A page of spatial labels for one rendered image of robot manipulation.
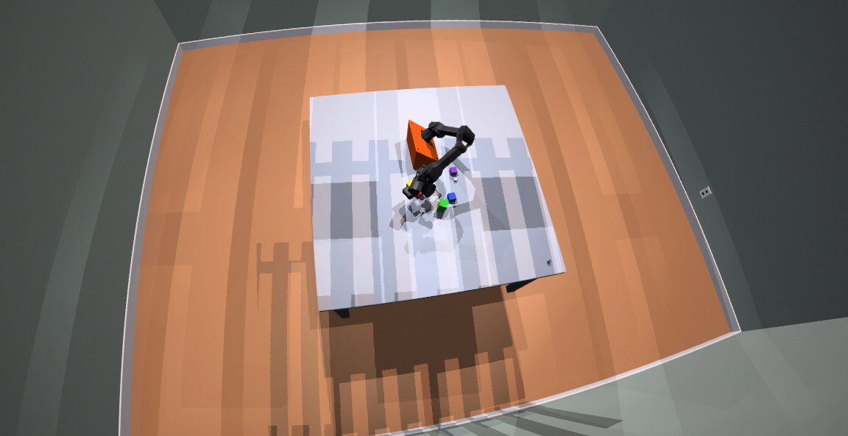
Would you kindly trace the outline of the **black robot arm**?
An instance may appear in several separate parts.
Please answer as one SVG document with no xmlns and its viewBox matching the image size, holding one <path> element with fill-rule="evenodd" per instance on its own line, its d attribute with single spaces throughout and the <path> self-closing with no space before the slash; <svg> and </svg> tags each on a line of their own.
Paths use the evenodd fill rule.
<svg viewBox="0 0 848 436">
<path fill-rule="evenodd" d="M 423 164 L 417 170 L 415 178 L 411 182 L 411 186 L 408 188 L 411 195 L 418 196 L 420 195 L 420 192 L 422 192 L 425 197 L 433 195 L 436 191 L 436 185 L 434 182 L 442 175 L 443 169 L 450 165 L 454 159 L 461 156 L 462 153 L 465 153 L 467 148 L 473 145 L 475 138 L 475 134 L 473 134 L 473 131 L 467 125 L 451 127 L 445 126 L 440 122 L 431 122 L 425 130 L 422 130 L 422 138 L 428 143 L 435 137 L 443 138 L 445 136 L 456 137 L 456 145 L 437 160 L 437 162 L 430 163 L 427 166 Z M 462 141 L 467 143 L 467 145 L 463 145 Z M 426 178 L 430 181 L 426 180 Z"/>
</svg>

